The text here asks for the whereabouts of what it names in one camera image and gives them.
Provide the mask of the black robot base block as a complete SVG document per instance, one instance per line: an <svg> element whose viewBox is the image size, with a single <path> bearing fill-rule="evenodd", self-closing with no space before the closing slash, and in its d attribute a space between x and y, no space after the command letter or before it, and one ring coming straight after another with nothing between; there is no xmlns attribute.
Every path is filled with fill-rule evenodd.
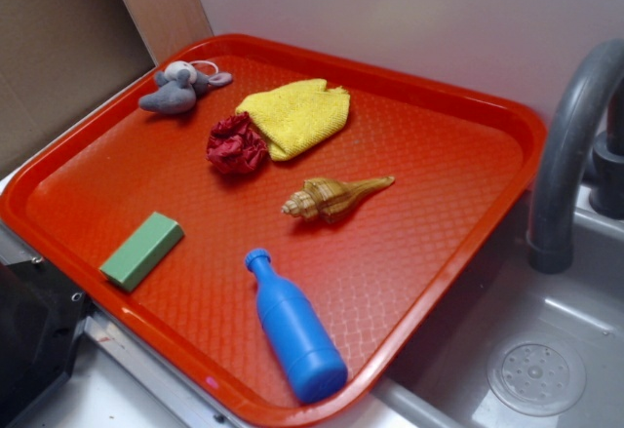
<svg viewBox="0 0 624 428"><path fill-rule="evenodd" d="M1 266L1 425L14 427L72 373L91 300L50 261Z"/></svg>

